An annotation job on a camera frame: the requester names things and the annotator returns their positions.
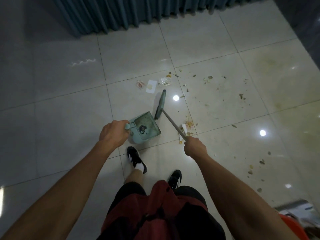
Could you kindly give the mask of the person's right hand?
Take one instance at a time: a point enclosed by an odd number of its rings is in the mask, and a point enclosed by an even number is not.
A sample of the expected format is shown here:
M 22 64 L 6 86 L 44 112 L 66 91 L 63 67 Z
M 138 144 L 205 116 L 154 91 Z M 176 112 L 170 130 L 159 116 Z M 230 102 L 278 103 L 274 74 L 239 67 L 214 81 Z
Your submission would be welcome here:
M 184 143 L 184 152 L 194 160 L 208 155 L 206 146 L 197 137 L 187 137 Z

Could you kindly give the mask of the person's left hand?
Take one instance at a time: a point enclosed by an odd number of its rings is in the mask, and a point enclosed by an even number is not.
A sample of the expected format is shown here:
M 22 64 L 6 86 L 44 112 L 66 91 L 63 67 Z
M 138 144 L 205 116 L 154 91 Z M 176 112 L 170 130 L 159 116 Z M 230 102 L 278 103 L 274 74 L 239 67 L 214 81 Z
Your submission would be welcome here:
M 115 125 L 112 121 L 102 128 L 99 136 L 99 142 L 107 148 L 115 150 L 125 143 L 130 135 L 130 131 L 125 129 L 126 125 Z

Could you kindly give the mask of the teal plastic dustpan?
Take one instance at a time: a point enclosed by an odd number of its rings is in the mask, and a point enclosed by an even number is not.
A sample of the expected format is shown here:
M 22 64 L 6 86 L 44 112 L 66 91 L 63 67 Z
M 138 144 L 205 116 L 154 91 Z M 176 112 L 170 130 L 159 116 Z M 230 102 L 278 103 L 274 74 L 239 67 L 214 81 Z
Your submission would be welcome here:
M 162 133 L 154 120 L 154 117 L 149 111 L 129 120 L 129 122 L 130 124 L 127 124 L 125 129 L 130 131 L 129 141 L 132 144 L 142 144 Z M 140 134 L 139 132 L 139 127 L 141 125 L 145 125 L 147 127 L 144 134 Z

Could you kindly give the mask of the teal broom with grey handle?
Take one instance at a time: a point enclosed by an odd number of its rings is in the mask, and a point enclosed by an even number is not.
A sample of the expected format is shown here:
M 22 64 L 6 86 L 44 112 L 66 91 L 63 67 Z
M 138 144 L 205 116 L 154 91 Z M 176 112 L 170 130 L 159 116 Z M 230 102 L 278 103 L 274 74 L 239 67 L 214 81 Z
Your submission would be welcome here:
M 154 120 L 155 121 L 158 120 L 161 117 L 161 115 L 164 114 L 166 116 L 166 118 L 170 121 L 172 126 L 176 129 L 178 134 L 183 138 L 183 140 L 187 141 L 187 136 L 185 136 L 183 134 L 183 132 L 180 130 L 180 128 L 176 125 L 176 123 L 171 119 L 171 117 L 164 110 L 165 99 L 166 99 L 166 89 L 164 89 L 162 91 L 162 94 L 160 96 L 160 100 L 159 100 L 159 103 L 158 103 L 157 110 L 155 112 Z

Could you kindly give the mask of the person's right forearm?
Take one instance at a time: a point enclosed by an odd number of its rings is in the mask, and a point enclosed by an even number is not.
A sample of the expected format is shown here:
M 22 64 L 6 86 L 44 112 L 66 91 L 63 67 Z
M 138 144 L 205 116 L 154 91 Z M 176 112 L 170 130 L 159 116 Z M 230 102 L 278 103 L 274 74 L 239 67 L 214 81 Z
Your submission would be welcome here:
M 208 154 L 191 157 L 201 170 L 214 205 L 236 240 L 299 240 L 275 209 L 251 187 Z

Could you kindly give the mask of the person's left forearm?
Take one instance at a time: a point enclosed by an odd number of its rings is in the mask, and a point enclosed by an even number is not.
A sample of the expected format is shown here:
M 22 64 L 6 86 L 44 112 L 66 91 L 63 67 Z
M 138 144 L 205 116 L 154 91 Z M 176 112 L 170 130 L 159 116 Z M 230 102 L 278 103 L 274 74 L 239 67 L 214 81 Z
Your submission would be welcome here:
M 0 240 L 66 240 L 110 154 L 118 147 L 102 140 L 30 206 Z

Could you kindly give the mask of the white paper strip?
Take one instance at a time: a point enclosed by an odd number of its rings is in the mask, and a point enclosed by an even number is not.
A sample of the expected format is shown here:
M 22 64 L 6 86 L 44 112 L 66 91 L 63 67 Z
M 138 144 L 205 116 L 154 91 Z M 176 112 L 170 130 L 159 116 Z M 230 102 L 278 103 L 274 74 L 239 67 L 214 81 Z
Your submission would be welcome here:
M 187 127 L 186 124 L 182 124 L 180 126 L 180 130 L 182 134 L 186 137 L 187 136 Z M 185 139 L 179 134 L 179 144 L 182 144 L 185 141 Z

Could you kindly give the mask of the person's left black shoe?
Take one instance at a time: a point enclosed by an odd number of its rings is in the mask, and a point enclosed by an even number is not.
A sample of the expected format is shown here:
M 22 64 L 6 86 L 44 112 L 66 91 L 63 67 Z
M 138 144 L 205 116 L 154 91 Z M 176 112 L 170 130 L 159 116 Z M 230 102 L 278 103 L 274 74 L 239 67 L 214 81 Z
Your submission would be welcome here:
M 145 165 L 145 163 L 140 158 L 138 150 L 136 150 L 133 146 L 129 146 L 127 148 L 127 157 L 129 159 L 129 161 L 131 162 L 133 168 L 138 163 L 143 163 Z

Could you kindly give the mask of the person's black shoe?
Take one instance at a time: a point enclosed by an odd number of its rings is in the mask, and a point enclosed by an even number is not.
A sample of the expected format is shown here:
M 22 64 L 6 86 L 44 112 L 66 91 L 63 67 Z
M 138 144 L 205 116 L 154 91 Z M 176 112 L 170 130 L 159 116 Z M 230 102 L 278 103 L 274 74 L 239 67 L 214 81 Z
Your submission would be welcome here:
M 140 158 L 138 150 L 136 150 L 133 146 L 129 146 L 127 148 L 127 157 L 129 159 L 129 161 L 131 162 L 133 168 L 138 163 L 143 163 L 145 165 L 145 163 Z
M 176 169 L 171 173 L 167 183 L 172 190 L 176 190 L 181 184 L 181 181 L 182 181 L 182 172 Z

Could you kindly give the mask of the person's right black shoe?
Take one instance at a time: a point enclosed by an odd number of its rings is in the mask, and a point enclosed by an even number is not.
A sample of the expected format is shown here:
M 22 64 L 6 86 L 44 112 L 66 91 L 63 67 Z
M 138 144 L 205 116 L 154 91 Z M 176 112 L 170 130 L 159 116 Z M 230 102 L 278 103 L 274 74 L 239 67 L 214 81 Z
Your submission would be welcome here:
M 181 184 L 181 181 L 182 181 L 182 172 L 176 169 L 171 173 L 167 183 L 172 190 L 176 190 Z

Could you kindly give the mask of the white paper card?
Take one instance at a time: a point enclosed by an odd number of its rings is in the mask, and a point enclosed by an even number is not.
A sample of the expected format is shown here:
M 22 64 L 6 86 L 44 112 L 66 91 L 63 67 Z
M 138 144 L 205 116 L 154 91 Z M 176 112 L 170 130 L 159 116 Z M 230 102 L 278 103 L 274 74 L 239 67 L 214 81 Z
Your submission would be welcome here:
M 149 80 L 146 86 L 146 92 L 150 94 L 154 94 L 157 88 L 158 81 L 156 80 Z

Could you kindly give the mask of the person's left leg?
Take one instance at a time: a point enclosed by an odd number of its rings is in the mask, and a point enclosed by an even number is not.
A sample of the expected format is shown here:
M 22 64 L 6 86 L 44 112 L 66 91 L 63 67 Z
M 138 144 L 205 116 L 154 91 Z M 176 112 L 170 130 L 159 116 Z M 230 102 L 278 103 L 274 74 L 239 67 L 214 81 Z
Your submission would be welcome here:
M 139 169 L 133 169 L 132 172 L 126 177 L 124 184 L 135 182 L 143 186 L 144 174 Z

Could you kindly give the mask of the scattered food scraps and shells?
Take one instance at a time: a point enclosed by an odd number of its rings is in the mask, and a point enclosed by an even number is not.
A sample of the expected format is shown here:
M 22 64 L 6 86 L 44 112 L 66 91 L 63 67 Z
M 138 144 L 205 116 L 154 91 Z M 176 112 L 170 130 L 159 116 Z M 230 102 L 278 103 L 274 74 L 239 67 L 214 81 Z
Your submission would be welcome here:
M 178 77 L 164 77 L 167 86 L 158 84 L 159 94 L 166 91 L 165 110 L 187 133 L 198 137 L 208 154 L 254 191 L 261 194 L 262 169 L 253 159 L 254 141 L 262 140 L 260 131 L 249 129 L 251 122 L 266 119 L 267 110 L 243 65 L 200 63 L 180 67 Z

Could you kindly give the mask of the teal pleated curtain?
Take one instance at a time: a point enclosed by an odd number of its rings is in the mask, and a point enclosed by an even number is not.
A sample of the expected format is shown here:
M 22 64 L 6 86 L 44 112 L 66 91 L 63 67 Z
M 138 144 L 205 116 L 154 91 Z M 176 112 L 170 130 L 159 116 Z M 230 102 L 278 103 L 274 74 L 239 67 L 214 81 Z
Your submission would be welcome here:
M 109 30 L 127 30 L 171 14 L 207 9 L 223 10 L 235 4 L 264 0 L 53 0 L 76 37 Z

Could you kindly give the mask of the grey and white box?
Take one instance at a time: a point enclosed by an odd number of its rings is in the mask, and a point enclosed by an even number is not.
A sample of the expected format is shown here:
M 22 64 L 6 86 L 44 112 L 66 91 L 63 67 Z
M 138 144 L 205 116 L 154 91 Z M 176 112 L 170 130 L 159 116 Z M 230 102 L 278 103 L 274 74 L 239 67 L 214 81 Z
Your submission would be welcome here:
M 320 213 L 315 209 L 313 204 L 305 199 L 276 206 L 275 210 L 280 214 L 293 216 L 296 219 L 320 220 Z

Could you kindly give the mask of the orange plastic bin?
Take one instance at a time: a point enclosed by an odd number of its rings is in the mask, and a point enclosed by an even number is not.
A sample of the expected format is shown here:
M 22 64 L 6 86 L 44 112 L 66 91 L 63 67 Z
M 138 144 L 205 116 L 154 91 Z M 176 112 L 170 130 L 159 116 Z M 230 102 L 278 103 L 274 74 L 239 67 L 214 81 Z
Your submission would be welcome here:
M 304 228 L 299 224 L 294 218 L 279 214 L 283 222 L 291 229 L 291 231 L 300 239 L 300 240 L 310 240 L 306 234 Z

